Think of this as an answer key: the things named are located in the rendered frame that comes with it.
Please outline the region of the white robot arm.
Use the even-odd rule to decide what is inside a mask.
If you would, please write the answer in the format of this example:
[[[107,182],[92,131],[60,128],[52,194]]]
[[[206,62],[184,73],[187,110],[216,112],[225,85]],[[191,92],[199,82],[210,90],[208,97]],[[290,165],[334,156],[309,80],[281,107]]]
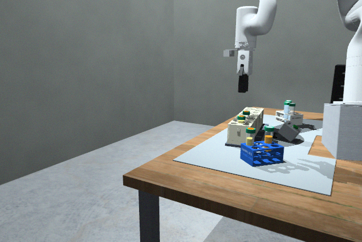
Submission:
[[[362,0],[337,0],[337,5],[343,25],[356,34],[347,50],[343,101],[333,103],[362,105]],[[256,48],[257,36],[271,30],[276,11],[276,0],[260,0],[259,8],[238,8],[235,48]],[[226,49],[223,56],[234,56],[238,49]]]

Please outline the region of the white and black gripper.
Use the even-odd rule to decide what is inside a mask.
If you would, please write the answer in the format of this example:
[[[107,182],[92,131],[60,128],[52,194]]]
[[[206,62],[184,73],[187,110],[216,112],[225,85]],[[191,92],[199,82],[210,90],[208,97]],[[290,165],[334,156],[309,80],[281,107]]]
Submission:
[[[238,49],[236,51],[238,51],[238,62],[237,62],[237,75],[239,75],[238,92],[245,93],[246,91],[248,91],[249,75],[252,74],[252,51],[255,50]]]

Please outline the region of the white bucket adapter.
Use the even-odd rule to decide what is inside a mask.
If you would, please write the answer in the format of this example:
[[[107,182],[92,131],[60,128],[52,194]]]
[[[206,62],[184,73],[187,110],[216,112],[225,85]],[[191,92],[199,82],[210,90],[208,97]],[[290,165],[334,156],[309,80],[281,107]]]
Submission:
[[[263,124],[263,112],[264,112],[264,108],[246,107],[243,111],[261,112],[261,123],[260,123],[260,127],[262,126],[262,124]]]
[[[237,120],[238,116],[242,116],[242,115],[237,115],[234,119]],[[245,120],[254,121],[254,128],[256,129],[255,136],[256,136],[258,116],[249,116],[249,118],[246,118]]]
[[[241,111],[239,113],[239,115],[243,115],[243,111]],[[261,112],[252,112],[250,111],[250,116],[258,116],[258,121],[257,121],[257,133],[260,129],[260,123],[261,123]]]

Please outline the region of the cream bucket adapter with holes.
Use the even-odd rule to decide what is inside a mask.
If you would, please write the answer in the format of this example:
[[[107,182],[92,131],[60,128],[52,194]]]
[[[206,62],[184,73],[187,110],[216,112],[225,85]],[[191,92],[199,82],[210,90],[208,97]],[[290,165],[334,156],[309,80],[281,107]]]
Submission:
[[[254,121],[245,120],[245,123],[238,123],[233,119],[228,123],[227,143],[241,145],[246,143],[246,128],[254,128]]]

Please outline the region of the grey table surface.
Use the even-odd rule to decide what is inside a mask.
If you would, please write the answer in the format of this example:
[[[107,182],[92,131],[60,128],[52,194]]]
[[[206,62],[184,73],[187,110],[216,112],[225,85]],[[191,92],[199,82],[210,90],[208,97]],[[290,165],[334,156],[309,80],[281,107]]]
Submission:
[[[249,165],[239,147],[225,146],[228,128],[173,161],[330,196],[336,159],[308,155],[315,137],[322,136],[323,121],[303,119],[297,126],[298,143],[272,140],[284,147],[282,163]]]

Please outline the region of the green-capped tube with orange cap dot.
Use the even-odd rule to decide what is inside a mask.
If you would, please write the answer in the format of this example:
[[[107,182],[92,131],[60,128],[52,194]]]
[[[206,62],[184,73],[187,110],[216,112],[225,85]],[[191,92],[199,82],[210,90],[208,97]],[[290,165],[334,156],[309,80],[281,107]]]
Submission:
[[[245,116],[245,118],[249,118],[250,111],[243,111],[243,115]]]
[[[254,138],[255,138],[255,128],[246,128],[246,145],[253,146],[254,145]]]

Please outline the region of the blue tube rack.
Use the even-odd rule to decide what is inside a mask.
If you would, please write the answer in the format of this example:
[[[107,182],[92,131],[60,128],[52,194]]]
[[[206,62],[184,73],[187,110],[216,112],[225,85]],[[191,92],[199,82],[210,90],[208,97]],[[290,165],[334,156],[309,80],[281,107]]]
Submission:
[[[256,143],[261,143],[262,145],[257,145]],[[262,148],[264,146],[268,148]],[[259,149],[253,149],[254,147]],[[270,149],[272,151],[265,151]],[[258,151],[260,151],[260,153],[257,153]],[[265,141],[258,141],[254,142],[253,146],[247,146],[246,143],[241,143],[240,159],[242,159],[251,166],[282,163],[283,149],[281,145],[275,142],[268,144],[265,143]]]

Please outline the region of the green-capped tube with orange label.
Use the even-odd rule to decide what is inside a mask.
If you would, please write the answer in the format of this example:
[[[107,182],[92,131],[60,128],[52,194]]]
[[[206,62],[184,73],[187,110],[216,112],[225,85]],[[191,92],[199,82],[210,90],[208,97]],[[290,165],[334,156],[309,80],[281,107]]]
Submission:
[[[245,116],[238,116],[238,118],[237,118],[237,120],[238,120],[238,123],[245,123]]]

